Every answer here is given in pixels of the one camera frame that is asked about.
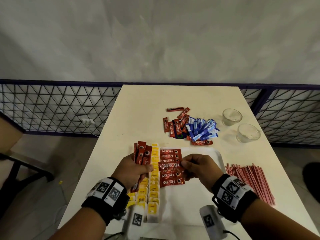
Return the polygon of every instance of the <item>gray wall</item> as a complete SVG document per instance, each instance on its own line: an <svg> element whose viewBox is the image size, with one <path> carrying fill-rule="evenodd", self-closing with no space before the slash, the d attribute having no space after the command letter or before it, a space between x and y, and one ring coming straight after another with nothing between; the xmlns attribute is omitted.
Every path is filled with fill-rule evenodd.
<svg viewBox="0 0 320 240"><path fill-rule="evenodd" d="M0 77L320 84L320 0L0 0Z"/></svg>

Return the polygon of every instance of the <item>hand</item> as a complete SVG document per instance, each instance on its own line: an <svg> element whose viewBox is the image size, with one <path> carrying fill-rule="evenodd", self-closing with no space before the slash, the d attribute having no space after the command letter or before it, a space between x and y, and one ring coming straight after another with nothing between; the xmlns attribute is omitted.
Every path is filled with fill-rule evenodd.
<svg viewBox="0 0 320 240"><path fill-rule="evenodd" d="M134 154L124 157L111 177L119 180L127 190L136 182L142 181L146 174L153 171L153 165L138 165L134 163Z"/></svg>
<svg viewBox="0 0 320 240"><path fill-rule="evenodd" d="M190 154L182 159L181 165L185 168L183 172L185 181L199 178L210 192L214 183L223 175L222 170L208 155Z"/></svg>

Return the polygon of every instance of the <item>white table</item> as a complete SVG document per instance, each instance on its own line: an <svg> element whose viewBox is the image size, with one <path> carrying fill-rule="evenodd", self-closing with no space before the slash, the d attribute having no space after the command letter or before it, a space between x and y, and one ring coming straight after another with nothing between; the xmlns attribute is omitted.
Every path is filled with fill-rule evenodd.
<svg viewBox="0 0 320 240"><path fill-rule="evenodd" d="M275 208L318 234L265 135L261 133L258 141L239 143L236 140L239 124L227 127L221 123L222 111L234 108L243 115L240 123L249 123L261 129L239 88L214 86L123 85L59 228L80 209L93 185L101 178L110 176L119 161L132 153L134 142L159 143L161 147L189 147L189 141L170 138L163 129L162 118L173 120L179 114L179 111L167 113L166 108L182 106L191 109L188 114L192 117L216 120L220 133L210 146L218 149L224 163L254 163L262 167L275 197ZM116 233L121 229L121 224L113 220L106 233ZM240 224L228 226L228 230L242 240L250 239ZM209 239L203 226L185 225L171 226L169 230L168 227L155 225L143 236L161 238L163 231L171 231L171 238L173 234L175 239Z"/></svg>

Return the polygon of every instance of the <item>electrical outlet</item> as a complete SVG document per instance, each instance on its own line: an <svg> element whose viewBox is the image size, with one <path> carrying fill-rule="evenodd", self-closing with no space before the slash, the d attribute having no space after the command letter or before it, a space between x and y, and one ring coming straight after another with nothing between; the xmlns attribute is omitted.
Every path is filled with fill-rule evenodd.
<svg viewBox="0 0 320 240"><path fill-rule="evenodd" d="M82 123L84 124L85 127L89 127L90 125L94 125L93 119L83 118L81 120L82 120Z"/></svg>

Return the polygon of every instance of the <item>glass cup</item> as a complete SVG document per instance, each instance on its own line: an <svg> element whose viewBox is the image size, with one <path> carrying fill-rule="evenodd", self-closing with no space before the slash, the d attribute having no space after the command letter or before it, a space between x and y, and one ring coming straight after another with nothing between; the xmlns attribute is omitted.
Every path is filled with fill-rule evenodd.
<svg viewBox="0 0 320 240"><path fill-rule="evenodd" d="M242 143L256 141L260 138L260 131L253 125L241 124L238 126L237 140Z"/></svg>
<svg viewBox="0 0 320 240"><path fill-rule="evenodd" d="M238 110L226 108L222 112L222 123L226 126L237 124L242 120L242 115Z"/></svg>

